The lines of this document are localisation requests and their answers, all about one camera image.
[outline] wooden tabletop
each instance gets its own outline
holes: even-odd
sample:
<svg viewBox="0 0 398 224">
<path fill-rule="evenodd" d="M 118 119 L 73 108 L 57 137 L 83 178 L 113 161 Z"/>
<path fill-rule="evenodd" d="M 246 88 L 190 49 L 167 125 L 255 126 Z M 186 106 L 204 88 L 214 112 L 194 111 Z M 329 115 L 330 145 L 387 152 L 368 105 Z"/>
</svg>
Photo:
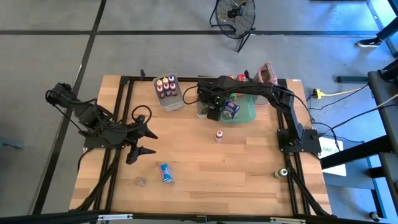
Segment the wooden tabletop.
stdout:
<svg viewBox="0 0 398 224">
<path fill-rule="evenodd" d="M 114 108 L 119 80 L 120 76 L 104 76 L 99 90 L 98 104 L 109 111 Z M 195 83 L 180 82 L 183 91 L 193 85 Z M 305 99 L 300 80 L 287 80 L 287 86 Z M 186 101 L 195 100 L 195 93 L 196 90 L 187 92 Z M 120 118 L 125 99 L 124 96 Z M 138 105 L 151 108 L 153 115 L 148 127 L 159 137 L 141 138 L 139 146 L 157 153 L 140 156 L 133 165 L 127 165 L 130 148 L 122 151 L 112 212 L 292 215 L 287 179 L 274 177 L 275 170 L 285 165 L 276 135 L 277 112 L 272 106 L 256 108 L 256 120 L 250 123 L 224 124 L 198 119 L 195 104 L 164 112 L 152 82 L 134 82 L 129 114 Z M 308 113 L 298 100 L 294 108 L 298 121 L 309 128 Z M 144 108 L 136 111 L 139 113 L 148 115 Z M 214 139 L 217 130 L 224 132 L 221 143 Z M 82 159 L 70 208 L 79 206 L 93 190 L 103 155 L 104 149 L 95 149 Z M 307 188 L 317 202 L 331 212 L 319 160 L 311 154 L 300 155 Z M 159 165 L 163 163 L 171 166 L 174 184 L 162 183 Z M 136 186 L 136 177 L 145 178 L 145 186 Z M 104 208 L 108 188 L 105 189 L 101 208 Z M 297 199 L 302 211 L 300 194 Z"/>
</svg>

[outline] concrete floor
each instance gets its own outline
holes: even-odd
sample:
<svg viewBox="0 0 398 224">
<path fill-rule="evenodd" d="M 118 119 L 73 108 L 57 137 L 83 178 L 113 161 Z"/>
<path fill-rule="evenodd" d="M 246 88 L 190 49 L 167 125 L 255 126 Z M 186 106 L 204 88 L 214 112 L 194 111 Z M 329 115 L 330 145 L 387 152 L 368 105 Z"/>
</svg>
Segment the concrete floor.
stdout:
<svg viewBox="0 0 398 224">
<path fill-rule="evenodd" d="M 384 1 L 372 0 L 373 4 Z M 210 0 L 108 1 L 99 29 L 210 30 L 208 18 L 213 4 Z M 0 1 L 0 29 L 91 30 L 99 5 L 99 0 Z M 377 30 L 365 2 L 256 1 L 256 13 L 258 30 Z M 312 88 L 325 93 L 349 90 L 361 85 L 337 84 L 334 78 L 366 75 L 393 61 L 386 44 L 359 49 L 354 46 L 359 38 L 252 36 L 237 54 L 233 51 L 237 41 L 223 35 L 97 36 L 79 98 L 96 97 L 103 75 L 138 75 L 140 69 L 151 76 L 173 72 L 217 77 L 245 70 L 253 74 L 267 61 L 273 63 L 280 78 L 303 80 L 308 93 Z M 57 82 L 74 82 L 87 40 L 85 35 L 0 35 L 0 136 L 25 144 L 23 149 L 1 149 L 0 217 L 29 212 L 61 118 L 45 102 L 44 93 Z M 312 105 L 319 108 L 335 100 L 313 100 Z M 333 125 L 374 105 L 370 90 L 365 89 L 323 111 L 314 111 L 313 116 Z M 384 129 L 374 112 L 336 129 L 336 134 L 367 141 L 384 134 Z M 68 209 L 82 145 L 83 138 L 70 126 L 45 213 Z M 328 193 L 335 215 L 369 220 L 366 213 L 374 210 L 370 191 L 328 187 Z M 385 222 L 397 220 L 391 208 Z"/>
</svg>

